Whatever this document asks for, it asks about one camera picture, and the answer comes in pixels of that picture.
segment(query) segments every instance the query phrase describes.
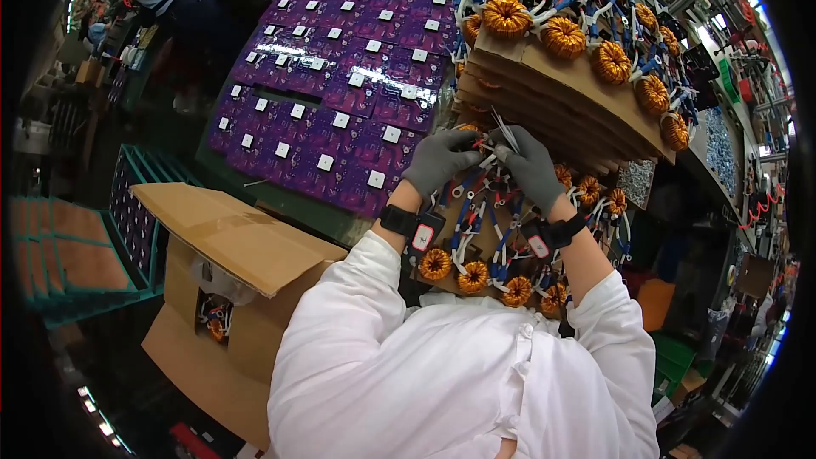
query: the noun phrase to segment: box flap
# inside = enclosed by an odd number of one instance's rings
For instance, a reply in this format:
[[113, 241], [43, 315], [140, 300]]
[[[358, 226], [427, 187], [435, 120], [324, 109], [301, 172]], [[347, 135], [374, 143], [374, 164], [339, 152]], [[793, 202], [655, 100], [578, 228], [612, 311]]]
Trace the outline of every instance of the box flap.
[[223, 191], [181, 182], [130, 191], [180, 240], [267, 297], [320, 262], [346, 254]]
[[142, 348], [193, 403], [239, 438], [269, 449], [269, 385], [242, 376], [227, 351], [209, 336], [190, 332], [169, 305], [161, 308]]

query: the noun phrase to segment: white lab coat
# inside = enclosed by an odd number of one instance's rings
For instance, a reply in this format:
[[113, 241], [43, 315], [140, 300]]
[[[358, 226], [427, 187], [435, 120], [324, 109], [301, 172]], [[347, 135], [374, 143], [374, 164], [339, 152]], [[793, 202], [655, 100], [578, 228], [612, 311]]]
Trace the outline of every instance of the white lab coat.
[[372, 232], [300, 300], [272, 374], [280, 459], [658, 457], [655, 343], [613, 271], [569, 312], [433, 305], [403, 322], [400, 256]]
[[768, 320], [765, 317], [765, 314], [768, 313], [768, 309], [770, 306], [774, 304], [774, 299], [770, 297], [770, 292], [765, 294], [765, 300], [762, 301], [762, 305], [758, 311], [756, 311], [756, 319], [754, 319], [754, 326], [751, 328], [751, 338], [759, 338], [765, 335], [765, 331], [768, 329]]

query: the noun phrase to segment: cardboard board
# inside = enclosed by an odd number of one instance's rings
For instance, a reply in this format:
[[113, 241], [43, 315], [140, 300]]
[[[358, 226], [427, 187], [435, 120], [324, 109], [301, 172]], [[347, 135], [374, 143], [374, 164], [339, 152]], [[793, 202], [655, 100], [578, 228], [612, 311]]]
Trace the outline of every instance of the cardboard board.
[[686, 399], [688, 394], [694, 392], [705, 384], [706, 378], [701, 376], [696, 369], [690, 368], [683, 376], [683, 380], [680, 382], [680, 385], [671, 395], [671, 403], [675, 406], [679, 406], [680, 403]]
[[228, 362], [227, 351], [208, 335], [190, 331], [170, 305], [159, 311], [142, 348], [188, 399], [219, 424], [259, 449], [269, 449], [269, 384], [238, 373]]
[[591, 119], [596, 127], [642, 155], [662, 156], [674, 164], [675, 152], [661, 138], [658, 121], [638, 106], [632, 87], [600, 81], [592, 72], [589, 56], [558, 59], [546, 53], [534, 36], [507, 43], [483, 29], [468, 59], [471, 62], [492, 68], [505, 77], [505, 84], [509, 79], [512, 85], [526, 85], [547, 100]]
[[131, 191], [176, 237], [267, 298], [322, 261], [346, 255], [223, 191], [181, 182]]
[[637, 294], [637, 302], [643, 313], [643, 329], [648, 332], [659, 330], [666, 320], [668, 307], [674, 297], [674, 283], [667, 283], [660, 279], [645, 281]]
[[[211, 417], [249, 443], [269, 445], [266, 401], [275, 356], [300, 297], [346, 251], [224, 192], [184, 183], [131, 187], [172, 234], [161, 310], [142, 347]], [[229, 341], [198, 325], [199, 287], [190, 266], [202, 256], [259, 294], [235, 306]]]
[[76, 83], [96, 85], [96, 79], [101, 72], [102, 64], [96, 59], [82, 61], [82, 64], [79, 65], [79, 71], [76, 72]]

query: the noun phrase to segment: cardboard box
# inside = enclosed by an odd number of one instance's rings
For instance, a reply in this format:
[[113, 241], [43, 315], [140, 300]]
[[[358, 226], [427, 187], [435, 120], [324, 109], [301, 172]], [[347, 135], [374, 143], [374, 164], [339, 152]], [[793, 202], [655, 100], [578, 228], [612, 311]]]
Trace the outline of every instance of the cardboard box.
[[[166, 305], [142, 347], [192, 402], [266, 450], [266, 402], [283, 331], [301, 295], [346, 251], [221, 191], [184, 183], [136, 185], [131, 191], [172, 233]], [[234, 307], [226, 346], [196, 330], [199, 288], [190, 264], [197, 254], [259, 293]]]
[[680, 382], [680, 386], [674, 391], [671, 395], [671, 403], [675, 406], [680, 406], [680, 404], [686, 399], [686, 396], [701, 386], [706, 384], [706, 378], [700, 376], [700, 373], [697, 372], [696, 369], [690, 368], [686, 375], [683, 376], [683, 380]]
[[82, 64], [79, 65], [79, 71], [76, 72], [76, 83], [95, 84], [101, 71], [102, 64], [96, 59], [82, 61]]
[[668, 455], [676, 457], [677, 459], [699, 459], [700, 457], [700, 453], [697, 452], [697, 448], [691, 447], [687, 444], [678, 445], [676, 448], [673, 448]]

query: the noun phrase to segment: plastic bag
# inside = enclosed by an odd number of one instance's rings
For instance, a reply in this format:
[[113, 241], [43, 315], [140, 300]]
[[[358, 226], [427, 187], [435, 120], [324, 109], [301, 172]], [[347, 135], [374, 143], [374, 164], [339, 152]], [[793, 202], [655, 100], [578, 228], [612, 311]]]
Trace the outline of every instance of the plastic bag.
[[254, 290], [200, 255], [193, 259], [190, 275], [202, 291], [207, 294], [219, 294], [236, 306], [246, 305], [255, 297]]
[[698, 360], [714, 360], [714, 356], [717, 355], [717, 350], [719, 350], [722, 343], [722, 337], [725, 335], [725, 329], [728, 327], [730, 316], [731, 311], [728, 309], [724, 311], [708, 309], [708, 327], [700, 344], [700, 351], [697, 354]]

